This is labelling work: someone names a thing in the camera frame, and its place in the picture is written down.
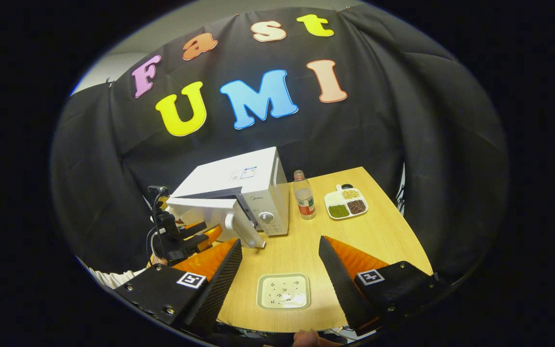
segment white microwave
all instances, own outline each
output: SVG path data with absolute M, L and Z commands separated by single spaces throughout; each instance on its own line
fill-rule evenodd
M 269 236 L 285 235 L 289 193 L 278 149 L 271 147 L 199 165 L 170 195 L 167 204 L 178 211 L 181 198 L 236 199 L 255 230 Z M 231 236 L 223 233 L 218 240 L 227 241 Z

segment table surface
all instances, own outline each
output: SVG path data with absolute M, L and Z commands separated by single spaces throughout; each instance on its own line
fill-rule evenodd
M 321 235 L 345 242 L 384 262 L 408 261 L 428 275 L 432 267 L 419 240 L 398 209 L 363 167 L 310 181 L 317 214 L 304 220 L 299 215 L 290 183 L 289 231 L 268 237 L 264 249 L 243 248 L 238 269 L 218 319 L 251 330 L 297 332 L 299 329 L 324 330 L 346 325 L 329 276 L 319 255 Z M 333 220 L 324 205 L 324 196 L 339 184 L 351 184 L 365 197 L 368 211 L 350 219 Z M 301 272 L 310 279 L 310 305 L 302 310 L 267 310 L 256 305 L 258 279 L 266 274 Z

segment microwave control knob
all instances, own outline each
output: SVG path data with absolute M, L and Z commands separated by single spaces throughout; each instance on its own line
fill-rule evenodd
M 260 219 L 263 222 L 269 224 L 269 223 L 273 222 L 273 215 L 269 212 L 263 212 L 263 213 L 260 214 Z

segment foam letter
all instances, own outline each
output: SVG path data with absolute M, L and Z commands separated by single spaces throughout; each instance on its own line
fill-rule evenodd
M 250 29 L 255 32 L 252 37 L 260 42 L 277 41 L 286 37 L 286 31 L 278 29 L 281 26 L 282 24 L 275 20 L 269 20 L 269 22 L 258 22 L 253 24 Z
M 211 51 L 217 44 L 218 41 L 213 39 L 211 33 L 200 34 L 183 45 L 183 60 L 191 61 L 200 53 Z
M 154 64 L 157 64 L 160 61 L 160 55 L 156 55 L 139 68 L 132 71 L 132 77 L 134 77 L 134 83 L 136 83 L 136 94 L 134 94 L 134 97 L 137 99 L 150 90 L 151 86 L 154 85 L 148 79 L 152 79 L 156 76 L 156 66 L 154 66 Z
M 325 18 L 318 18 L 315 14 L 299 17 L 297 22 L 303 22 L 311 35 L 316 35 L 317 37 L 330 37 L 333 35 L 333 30 L 322 27 L 322 24 L 328 24 L 328 21 Z
M 166 129 L 174 136 L 191 134 L 200 129 L 205 123 L 207 109 L 202 101 L 202 96 L 200 96 L 201 87 L 202 82 L 198 81 L 190 83 L 181 90 L 181 94 L 187 95 L 190 99 L 190 105 L 192 105 L 192 119 L 188 121 L 181 121 L 181 118 L 179 118 L 177 107 L 174 105 L 174 102 L 177 100 L 175 94 L 170 94 L 156 104 L 156 110 L 161 113 Z
M 348 94 L 340 88 L 340 84 L 337 82 L 337 77 L 333 71 L 333 66 L 335 66 L 334 61 L 313 61 L 308 62 L 306 66 L 317 75 L 321 90 L 319 97 L 320 101 L 324 103 L 335 103 L 335 101 L 346 99 Z
M 247 114 L 246 107 L 260 120 L 267 118 L 269 101 L 273 105 L 272 117 L 288 116 L 299 110 L 299 107 L 292 103 L 291 96 L 288 94 L 287 74 L 285 70 L 265 72 L 258 93 L 240 80 L 229 82 L 220 88 L 220 92 L 231 99 L 236 119 L 235 129 L 240 130 L 254 124 L 255 119 Z

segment blue letter m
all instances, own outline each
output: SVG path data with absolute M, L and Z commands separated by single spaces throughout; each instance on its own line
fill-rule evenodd
M 286 75 L 285 70 L 265 72 L 258 93 L 240 80 L 229 82 L 220 88 L 220 92 L 231 99 L 236 119 L 235 129 L 240 130 L 254 124 L 255 119 L 247 114 L 246 107 L 260 120 L 267 119 L 269 101 L 273 105 L 272 117 L 288 116 L 299 110 L 288 94 Z

